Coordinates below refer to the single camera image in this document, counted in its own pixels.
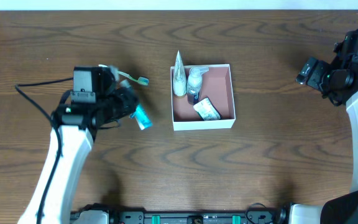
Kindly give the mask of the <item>clear foam pump bottle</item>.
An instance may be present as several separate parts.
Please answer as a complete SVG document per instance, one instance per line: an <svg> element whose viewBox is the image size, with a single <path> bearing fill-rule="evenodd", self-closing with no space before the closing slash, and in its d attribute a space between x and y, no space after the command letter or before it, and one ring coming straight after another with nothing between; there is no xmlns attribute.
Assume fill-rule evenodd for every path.
<svg viewBox="0 0 358 224"><path fill-rule="evenodd" d="M191 105L199 102L203 75L209 71L208 67L192 67L187 80L187 98Z"/></svg>

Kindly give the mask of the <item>teal white toothpaste tube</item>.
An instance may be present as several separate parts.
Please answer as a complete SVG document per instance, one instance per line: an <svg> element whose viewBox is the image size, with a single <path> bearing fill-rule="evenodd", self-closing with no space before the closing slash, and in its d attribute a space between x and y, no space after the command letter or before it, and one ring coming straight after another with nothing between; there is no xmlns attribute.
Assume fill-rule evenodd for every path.
<svg viewBox="0 0 358 224"><path fill-rule="evenodd" d="M127 80L121 81L120 86L128 88L131 92L135 93L133 87L129 84ZM145 112L144 107L140 103L138 103L135 111L129 117L137 121L137 124L141 130L150 128L153 125L147 113Z"/></svg>

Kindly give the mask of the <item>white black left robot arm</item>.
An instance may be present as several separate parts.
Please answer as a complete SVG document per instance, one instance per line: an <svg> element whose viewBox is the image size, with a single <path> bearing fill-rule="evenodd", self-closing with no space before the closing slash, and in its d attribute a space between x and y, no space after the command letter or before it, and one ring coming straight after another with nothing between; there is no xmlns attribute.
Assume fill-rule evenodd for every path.
<svg viewBox="0 0 358 224"><path fill-rule="evenodd" d="M135 112L139 99L127 84L119 86L112 65L75 67L73 87L46 118L50 145L34 194L19 223L69 223L76 187L96 134Z"/></svg>

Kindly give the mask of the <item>green white soap box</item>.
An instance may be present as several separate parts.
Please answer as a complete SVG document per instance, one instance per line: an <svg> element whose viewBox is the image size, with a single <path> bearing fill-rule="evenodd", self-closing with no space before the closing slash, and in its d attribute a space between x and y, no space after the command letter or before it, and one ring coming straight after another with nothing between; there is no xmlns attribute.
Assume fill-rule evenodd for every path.
<svg viewBox="0 0 358 224"><path fill-rule="evenodd" d="M204 121L220 120L221 115L213 106L209 98L204 98L193 106L194 110Z"/></svg>

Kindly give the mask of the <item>white Pantene tube gold cap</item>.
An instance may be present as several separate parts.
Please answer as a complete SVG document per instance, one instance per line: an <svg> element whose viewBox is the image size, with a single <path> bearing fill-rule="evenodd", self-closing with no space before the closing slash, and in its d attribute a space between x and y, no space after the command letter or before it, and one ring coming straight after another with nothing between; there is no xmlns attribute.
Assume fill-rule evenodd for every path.
<svg viewBox="0 0 358 224"><path fill-rule="evenodd" d="M187 79L180 51L177 52L175 66L173 69L173 93L178 97L186 95Z"/></svg>

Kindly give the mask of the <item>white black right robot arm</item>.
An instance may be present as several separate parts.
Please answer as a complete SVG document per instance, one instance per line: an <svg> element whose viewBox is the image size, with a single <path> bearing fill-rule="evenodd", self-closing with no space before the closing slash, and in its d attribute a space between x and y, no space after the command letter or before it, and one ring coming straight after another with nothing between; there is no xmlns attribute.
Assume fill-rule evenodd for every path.
<svg viewBox="0 0 358 224"><path fill-rule="evenodd" d="M323 206L293 203L275 223L358 223L358 29L346 34L334 47L327 63L309 58L296 82L318 90L334 106L344 105L351 122L353 171L350 192Z"/></svg>

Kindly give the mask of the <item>white pink-lined box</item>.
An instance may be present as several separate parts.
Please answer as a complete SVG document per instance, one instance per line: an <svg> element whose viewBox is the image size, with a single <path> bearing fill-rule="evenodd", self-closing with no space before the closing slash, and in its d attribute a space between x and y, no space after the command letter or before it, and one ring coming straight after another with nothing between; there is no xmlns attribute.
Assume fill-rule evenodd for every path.
<svg viewBox="0 0 358 224"><path fill-rule="evenodd" d="M208 65L203 75L201 99L209 98L221 119L205 121L189 104L187 97L171 93L172 123L175 131L230 129L236 120L236 108L229 64Z"/></svg>

